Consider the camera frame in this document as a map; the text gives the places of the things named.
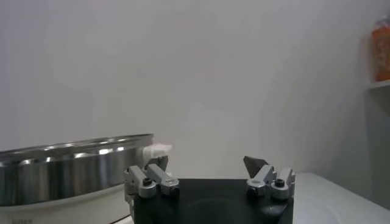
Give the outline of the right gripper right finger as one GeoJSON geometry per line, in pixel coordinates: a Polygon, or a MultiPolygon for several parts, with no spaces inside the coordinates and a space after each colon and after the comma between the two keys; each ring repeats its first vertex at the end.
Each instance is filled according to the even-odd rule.
{"type": "Polygon", "coordinates": [[[250,199],[264,197],[266,194],[278,201],[293,198],[296,173],[292,168],[286,167],[277,172],[274,166],[264,159],[250,156],[245,156],[243,162],[250,176],[246,181],[247,196],[250,199]]]}

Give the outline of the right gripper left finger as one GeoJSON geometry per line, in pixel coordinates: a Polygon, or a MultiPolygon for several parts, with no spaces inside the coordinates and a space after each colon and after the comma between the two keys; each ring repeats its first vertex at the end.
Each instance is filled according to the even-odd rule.
{"type": "Polygon", "coordinates": [[[125,201],[132,201],[135,196],[150,199],[158,191],[162,195],[177,198],[180,195],[180,182],[155,163],[148,163],[145,170],[130,166],[124,171],[125,201]]]}

